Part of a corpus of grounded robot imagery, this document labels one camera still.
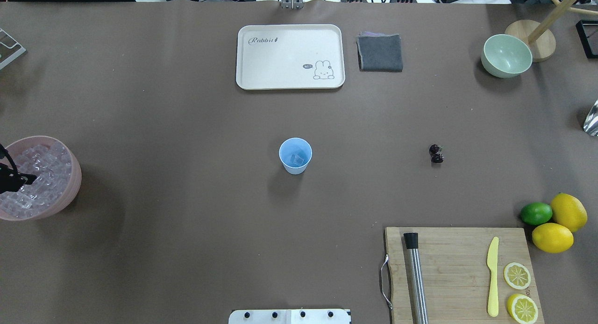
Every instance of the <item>lemon slice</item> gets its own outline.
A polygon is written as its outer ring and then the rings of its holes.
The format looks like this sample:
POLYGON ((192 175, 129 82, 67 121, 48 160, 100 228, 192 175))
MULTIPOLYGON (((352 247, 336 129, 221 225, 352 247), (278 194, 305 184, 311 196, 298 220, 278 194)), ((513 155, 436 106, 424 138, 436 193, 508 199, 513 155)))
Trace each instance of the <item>lemon slice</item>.
POLYGON ((509 315, 519 324, 532 324, 538 320, 538 307, 534 301, 522 294, 513 294, 506 301, 509 315))
POLYGON ((517 262, 511 262, 506 265, 504 275, 506 283, 511 288, 516 288, 517 290, 524 290, 532 283, 532 275, 529 273, 529 270, 517 262))

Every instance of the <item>cutting board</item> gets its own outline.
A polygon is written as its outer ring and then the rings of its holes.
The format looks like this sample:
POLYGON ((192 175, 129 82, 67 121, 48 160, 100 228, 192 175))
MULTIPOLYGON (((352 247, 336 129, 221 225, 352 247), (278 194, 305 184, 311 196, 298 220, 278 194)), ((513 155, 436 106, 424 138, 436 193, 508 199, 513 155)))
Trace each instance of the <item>cutting board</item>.
POLYGON ((517 324, 506 311, 512 294, 530 296, 538 305, 537 324, 544 324, 527 240, 522 228, 387 227, 386 252, 391 273, 392 322, 413 324, 412 301, 406 274, 404 233, 419 233, 421 275, 430 324, 517 324), (486 266, 493 237, 498 245, 498 317, 487 313, 490 270, 486 266), (508 286, 503 269, 519 262, 532 275, 525 290, 508 286))

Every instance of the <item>bucket of ice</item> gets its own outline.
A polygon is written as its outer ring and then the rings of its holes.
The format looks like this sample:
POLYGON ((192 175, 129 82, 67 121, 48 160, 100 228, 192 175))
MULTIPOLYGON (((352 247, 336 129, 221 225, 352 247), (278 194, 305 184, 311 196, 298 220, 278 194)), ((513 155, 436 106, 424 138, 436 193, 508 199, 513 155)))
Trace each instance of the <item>bucket of ice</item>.
POLYGON ((62 211, 81 186, 81 167, 75 155, 58 139, 33 136, 6 147, 21 173, 37 175, 18 192, 0 194, 0 219, 35 220, 62 211))

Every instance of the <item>yellow knife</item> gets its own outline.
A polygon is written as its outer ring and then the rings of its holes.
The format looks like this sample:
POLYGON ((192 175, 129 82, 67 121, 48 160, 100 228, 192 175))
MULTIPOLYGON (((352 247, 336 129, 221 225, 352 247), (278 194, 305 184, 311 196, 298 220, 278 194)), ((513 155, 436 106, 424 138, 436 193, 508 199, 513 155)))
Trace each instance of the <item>yellow knife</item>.
POLYGON ((498 281, 496 280, 496 270, 498 265, 498 238, 494 237, 488 248, 488 258, 486 265, 490 269, 490 292, 488 294, 488 315, 498 316, 498 281))

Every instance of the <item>mint green bowl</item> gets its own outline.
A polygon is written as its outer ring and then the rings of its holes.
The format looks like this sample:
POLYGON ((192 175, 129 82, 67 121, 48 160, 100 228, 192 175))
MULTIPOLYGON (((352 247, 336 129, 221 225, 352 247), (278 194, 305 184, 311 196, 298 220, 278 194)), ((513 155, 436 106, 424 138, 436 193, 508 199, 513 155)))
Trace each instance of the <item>mint green bowl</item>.
POLYGON ((512 35, 493 35, 484 43, 482 65, 496 77, 514 77, 532 65, 532 51, 512 35))

